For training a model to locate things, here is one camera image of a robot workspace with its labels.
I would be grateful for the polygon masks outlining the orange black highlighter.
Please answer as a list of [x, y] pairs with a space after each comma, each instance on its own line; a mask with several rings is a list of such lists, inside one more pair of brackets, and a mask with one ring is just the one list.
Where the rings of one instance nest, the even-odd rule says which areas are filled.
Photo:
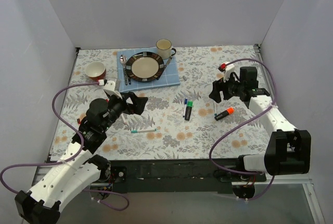
[[225, 117], [227, 117], [227, 116], [229, 116], [233, 113], [234, 113], [234, 109], [232, 107], [230, 107], [230, 108], [224, 110], [223, 112], [217, 114], [216, 116], [214, 116], [214, 119], [216, 121], [219, 121], [219, 120], [221, 120], [221, 119], [223, 119], [223, 118], [225, 118]]

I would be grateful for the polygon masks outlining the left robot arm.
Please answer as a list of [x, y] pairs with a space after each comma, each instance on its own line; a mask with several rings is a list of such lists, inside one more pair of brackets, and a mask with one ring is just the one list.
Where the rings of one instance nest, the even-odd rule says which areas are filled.
[[17, 193], [19, 215], [28, 223], [56, 223], [64, 207], [89, 184], [106, 182], [111, 165], [97, 149], [121, 114], [141, 115], [147, 101], [133, 92], [93, 100], [59, 163], [27, 192]]

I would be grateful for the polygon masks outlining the teal capped white pen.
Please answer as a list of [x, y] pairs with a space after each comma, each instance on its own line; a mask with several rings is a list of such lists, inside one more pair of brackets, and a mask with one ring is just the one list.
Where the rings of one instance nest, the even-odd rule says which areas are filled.
[[157, 129], [141, 129], [141, 130], [131, 130], [131, 133], [146, 133], [146, 132], [155, 132]]

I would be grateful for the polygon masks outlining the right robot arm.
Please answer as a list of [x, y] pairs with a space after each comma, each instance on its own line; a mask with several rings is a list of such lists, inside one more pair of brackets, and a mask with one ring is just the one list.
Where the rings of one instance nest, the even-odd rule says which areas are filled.
[[270, 139], [264, 154], [240, 155], [234, 169], [236, 177], [247, 181], [254, 173], [276, 175], [306, 174], [310, 169], [311, 135], [292, 125], [272, 101], [270, 93], [259, 87], [257, 69], [241, 67], [236, 75], [234, 66], [222, 64], [223, 78], [213, 82], [209, 97], [215, 102], [238, 97], [259, 117]]

